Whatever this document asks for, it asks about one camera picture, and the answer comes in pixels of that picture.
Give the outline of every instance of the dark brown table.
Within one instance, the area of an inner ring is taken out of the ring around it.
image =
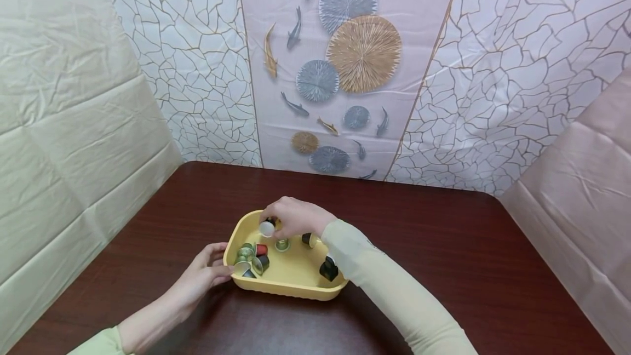
[[[293,196],[333,211],[432,292],[480,354],[611,354],[510,215],[484,193],[187,163],[10,354],[65,354],[148,304],[242,215]],[[213,290],[152,354],[409,353],[352,284],[330,302]]]

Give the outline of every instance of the coffee capsule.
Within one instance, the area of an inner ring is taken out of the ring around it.
[[[256,244],[254,243],[243,243],[241,248],[250,248],[256,254]]]
[[[237,256],[244,256],[245,259],[250,262],[250,260],[254,258],[254,251],[252,251],[252,248],[249,247],[239,248],[239,250],[237,251]]]
[[[237,258],[235,259],[235,264],[239,262],[248,262],[248,257],[237,255]]]
[[[310,248],[314,248],[316,246],[317,238],[312,233],[305,233],[302,235],[302,242],[307,244]]]
[[[320,266],[320,275],[329,281],[333,281],[339,273],[340,269],[335,265],[335,260],[330,255],[327,255]]]
[[[270,238],[276,231],[278,219],[271,217],[259,224],[259,232],[263,237]]]
[[[267,246],[265,244],[256,245],[256,256],[267,255]]]
[[[267,255],[257,256],[252,259],[252,268],[259,276],[262,276],[266,269],[269,268],[269,258]]]
[[[246,260],[240,260],[235,264],[235,274],[243,276],[250,269],[250,263]]]
[[[243,277],[256,278],[256,276],[254,275],[254,273],[252,273],[250,269],[247,269],[245,273],[243,273]]]
[[[275,247],[278,252],[285,252],[289,250],[291,244],[289,243],[289,239],[280,239],[276,242]]]

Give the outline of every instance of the yellow plastic tray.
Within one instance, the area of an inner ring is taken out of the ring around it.
[[[320,276],[319,269],[327,255],[327,246],[318,239],[312,249],[303,244],[300,236],[294,236],[290,238],[289,250],[279,252],[274,247],[274,239],[265,238],[259,233],[261,213],[262,210],[252,211],[237,223],[224,252],[223,264],[234,264],[237,251],[244,243],[259,243],[267,246],[269,268],[263,276],[254,273],[256,279],[234,273],[232,279],[237,286],[245,290],[320,301],[336,297],[348,284],[348,280],[341,272],[332,282]]]

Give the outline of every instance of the wallpaper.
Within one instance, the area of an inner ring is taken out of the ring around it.
[[[240,0],[113,0],[187,161],[261,165]]]
[[[242,2],[265,168],[385,179],[449,0]]]
[[[631,0],[113,1],[186,160],[496,196],[631,53]]]
[[[498,196],[630,61],[631,0],[453,0],[387,180]]]

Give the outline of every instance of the light green sleeve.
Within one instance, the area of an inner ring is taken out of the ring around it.
[[[68,355],[133,355],[122,351],[118,327],[100,331],[87,342],[76,347]]]
[[[332,222],[322,241],[344,276],[394,323],[414,354],[477,354],[443,305],[356,227]]]

